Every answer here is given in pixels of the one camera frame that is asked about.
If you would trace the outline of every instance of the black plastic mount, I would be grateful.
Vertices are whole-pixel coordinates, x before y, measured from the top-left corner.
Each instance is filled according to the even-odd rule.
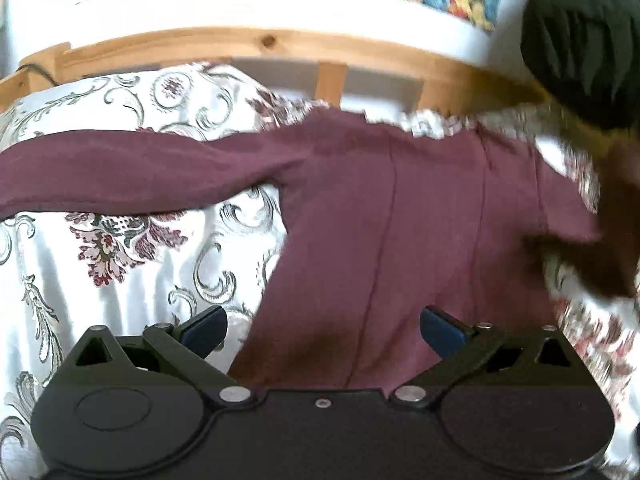
[[[249,391],[203,359],[218,306],[142,336],[91,327],[34,407],[46,478],[604,478],[613,414],[560,330],[507,338],[433,307],[420,330],[443,360],[386,399]]]

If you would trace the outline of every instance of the wood knot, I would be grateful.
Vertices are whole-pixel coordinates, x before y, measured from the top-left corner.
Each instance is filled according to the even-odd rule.
[[[271,34],[263,36],[261,41],[264,48],[273,48],[276,44],[276,39]]]

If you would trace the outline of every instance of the white bedding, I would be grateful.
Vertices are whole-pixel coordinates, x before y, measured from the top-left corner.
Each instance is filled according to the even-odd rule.
[[[69,129],[152,128],[215,139],[300,120],[312,106],[323,104],[279,99],[225,66],[105,76],[17,102],[0,116],[0,150]],[[560,127],[548,110],[507,110],[480,120],[536,142],[556,170],[580,182],[593,206],[589,161],[548,136]],[[455,134],[466,121],[443,120],[428,110],[396,120],[416,136],[436,138]],[[222,304],[229,334],[209,361],[226,371],[285,238],[278,194],[266,186],[172,216],[23,212],[0,222],[0,478],[26,479],[43,471],[28,429],[31,410],[65,353],[92,324],[139,334],[148,324],[178,323]],[[630,478],[638,469],[630,436],[640,420],[634,306],[598,303],[583,293],[570,269],[553,264],[548,286],[559,325],[616,412],[607,470],[612,478]]]

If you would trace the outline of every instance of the black cable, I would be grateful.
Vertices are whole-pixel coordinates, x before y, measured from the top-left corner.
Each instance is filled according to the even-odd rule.
[[[39,65],[37,63],[25,63],[24,65],[20,65],[16,69],[16,72],[20,72],[20,70],[33,70],[34,72],[39,73],[44,79],[49,81],[53,86],[60,86],[60,83],[58,83],[55,79],[53,79],[53,76],[42,65]]]

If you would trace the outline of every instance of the bed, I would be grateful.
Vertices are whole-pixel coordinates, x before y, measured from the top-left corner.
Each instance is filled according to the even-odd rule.
[[[233,67],[246,58],[313,63],[313,95],[276,94]],[[184,28],[75,49],[59,44],[20,66],[0,82],[0,150],[69,129],[150,128],[213,140],[273,128],[315,107],[340,106],[349,69],[359,69],[415,82],[412,110],[394,120],[414,136],[451,136],[480,121],[535,143],[556,171],[578,182],[586,205],[596,205],[590,158],[561,140],[568,126],[539,89],[400,44],[302,30]],[[229,331],[207,359],[228,370],[286,235],[270,186],[171,215],[25,211],[0,222],[0,478],[43,472],[29,431],[31,410],[90,325],[138,334],[220,304]],[[602,468],[612,478],[631,478],[638,470],[632,433],[640,422],[635,304],[597,301],[557,262],[546,272],[558,325],[616,415]]]

